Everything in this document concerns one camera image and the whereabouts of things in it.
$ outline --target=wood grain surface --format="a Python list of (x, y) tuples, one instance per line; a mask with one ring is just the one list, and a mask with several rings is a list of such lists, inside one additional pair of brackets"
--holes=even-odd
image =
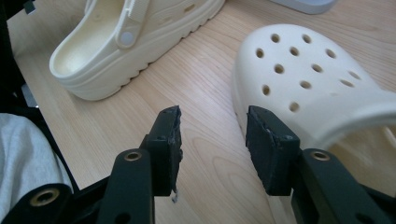
[(394, 0), (339, 0), (320, 15), (268, 0), (226, 1), (213, 20), (98, 102), (70, 94), (49, 70), (50, 55), (83, 17), (85, 1), (35, 5), (35, 13), (8, 21), (15, 58), (81, 188), (109, 175), (120, 152), (138, 147), (162, 109), (180, 105), (180, 197), (156, 198), (157, 223), (274, 223), (231, 100), (233, 60), (253, 30), (276, 23), (313, 29), (396, 91)]

